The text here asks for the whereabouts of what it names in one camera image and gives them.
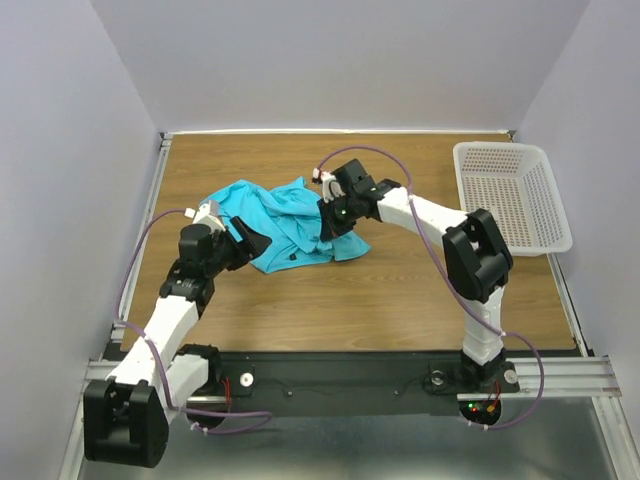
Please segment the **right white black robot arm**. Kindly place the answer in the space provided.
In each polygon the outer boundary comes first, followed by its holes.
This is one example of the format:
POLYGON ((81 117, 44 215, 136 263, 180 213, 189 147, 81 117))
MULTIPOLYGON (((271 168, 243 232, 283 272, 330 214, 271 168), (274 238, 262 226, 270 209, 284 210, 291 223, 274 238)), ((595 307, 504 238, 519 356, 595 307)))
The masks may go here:
POLYGON ((375 182, 357 159, 332 172, 316 168, 312 181, 321 186, 323 241, 346 235, 366 218, 418 234, 428 251, 442 250, 444 262, 436 267, 465 311, 461 381, 472 390, 491 384, 505 362, 501 304, 513 267, 492 214, 444 207, 393 180, 375 182))

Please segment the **turquoise t shirt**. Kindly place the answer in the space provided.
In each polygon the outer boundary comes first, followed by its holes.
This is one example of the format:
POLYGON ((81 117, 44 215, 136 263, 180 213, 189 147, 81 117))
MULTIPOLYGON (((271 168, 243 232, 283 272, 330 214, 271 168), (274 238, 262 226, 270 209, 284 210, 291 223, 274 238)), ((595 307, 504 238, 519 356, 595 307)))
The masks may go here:
POLYGON ((238 216, 251 229, 272 240, 266 251, 251 262, 265 274, 354 260, 371 250, 354 232, 323 242, 320 199, 307 188, 302 177, 271 190, 239 180, 205 198, 218 204, 218 215, 225 225, 238 216))

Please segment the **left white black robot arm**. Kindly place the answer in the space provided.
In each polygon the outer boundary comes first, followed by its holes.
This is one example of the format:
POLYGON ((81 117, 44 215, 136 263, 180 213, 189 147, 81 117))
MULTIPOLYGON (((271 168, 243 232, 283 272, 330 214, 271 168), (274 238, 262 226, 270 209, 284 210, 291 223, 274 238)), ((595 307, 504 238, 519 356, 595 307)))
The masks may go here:
POLYGON ((119 365, 84 391, 86 459, 146 468, 159 463, 170 424, 189 397, 222 384, 218 350, 184 345, 184 337, 207 308, 215 277, 257 259, 271 242, 239 217, 224 226, 206 214, 181 229, 178 257, 145 328, 119 365))

